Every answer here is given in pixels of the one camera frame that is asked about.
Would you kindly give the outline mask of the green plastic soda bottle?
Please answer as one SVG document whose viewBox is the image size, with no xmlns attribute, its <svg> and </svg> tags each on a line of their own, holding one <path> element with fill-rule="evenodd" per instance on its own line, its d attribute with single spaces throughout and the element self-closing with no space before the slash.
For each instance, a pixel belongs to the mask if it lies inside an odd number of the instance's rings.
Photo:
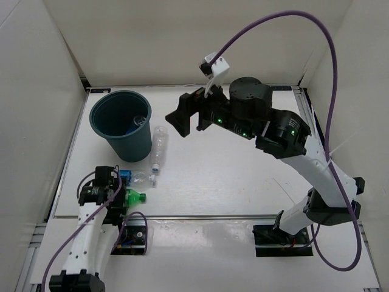
<svg viewBox="0 0 389 292">
<path fill-rule="evenodd" d="M 135 206 L 140 203 L 146 203 L 146 194 L 139 193 L 133 189 L 126 191 L 126 202 L 128 206 Z"/>
</svg>

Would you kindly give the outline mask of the clear unlabelled plastic bottle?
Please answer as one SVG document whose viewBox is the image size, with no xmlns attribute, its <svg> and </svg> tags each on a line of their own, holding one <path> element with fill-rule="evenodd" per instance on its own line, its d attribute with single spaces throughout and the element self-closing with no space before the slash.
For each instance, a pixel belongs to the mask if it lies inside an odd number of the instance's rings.
<svg viewBox="0 0 389 292">
<path fill-rule="evenodd" d="M 152 149 L 150 153 L 150 164 L 153 173 L 159 173 L 165 162 L 168 145 L 168 130 L 166 127 L 157 126 L 154 129 L 152 138 Z"/>
</svg>

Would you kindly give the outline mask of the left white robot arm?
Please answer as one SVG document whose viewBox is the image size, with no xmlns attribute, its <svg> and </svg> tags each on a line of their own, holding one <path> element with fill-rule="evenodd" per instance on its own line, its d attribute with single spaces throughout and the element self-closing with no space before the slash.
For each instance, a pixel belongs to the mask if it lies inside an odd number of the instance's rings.
<svg viewBox="0 0 389 292">
<path fill-rule="evenodd" d="M 98 166 L 77 187 L 77 227 L 49 260 L 41 288 L 50 291 L 105 291 L 108 258 L 128 232 L 123 217 L 126 186 L 118 166 Z"/>
</svg>

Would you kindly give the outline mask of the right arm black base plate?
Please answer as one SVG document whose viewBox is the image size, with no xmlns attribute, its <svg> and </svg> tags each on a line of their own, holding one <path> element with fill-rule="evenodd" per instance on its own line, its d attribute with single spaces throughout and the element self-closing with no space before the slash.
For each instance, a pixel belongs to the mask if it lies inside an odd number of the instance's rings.
<svg viewBox="0 0 389 292">
<path fill-rule="evenodd" d="M 313 256 L 306 228 L 290 235 L 272 225 L 253 226 L 256 257 L 310 257 Z"/>
</svg>

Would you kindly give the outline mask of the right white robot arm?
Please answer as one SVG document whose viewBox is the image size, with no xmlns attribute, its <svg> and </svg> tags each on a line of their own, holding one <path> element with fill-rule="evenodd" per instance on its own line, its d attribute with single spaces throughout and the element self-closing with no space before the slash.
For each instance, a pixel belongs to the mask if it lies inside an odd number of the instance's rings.
<svg viewBox="0 0 389 292">
<path fill-rule="evenodd" d="M 287 243 L 295 234 L 313 223 L 333 226 L 352 220 L 347 204 L 359 216 L 356 196 L 363 192 L 365 181 L 352 178 L 340 169 L 334 177 L 320 140 L 295 112 L 272 107 L 273 90 L 253 77 L 241 77 L 229 86 L 229 95 L 212 86 L 180 96 L 177 109 L 165 119 L 177 132 L 190 134 L 190 119 L 198 114 L 197 129 L 215 124 L 247 140 L 255 147 L 291 166 L 312 186 L 301 202 L 281 211 L 267 237 Z"/>
</svg>

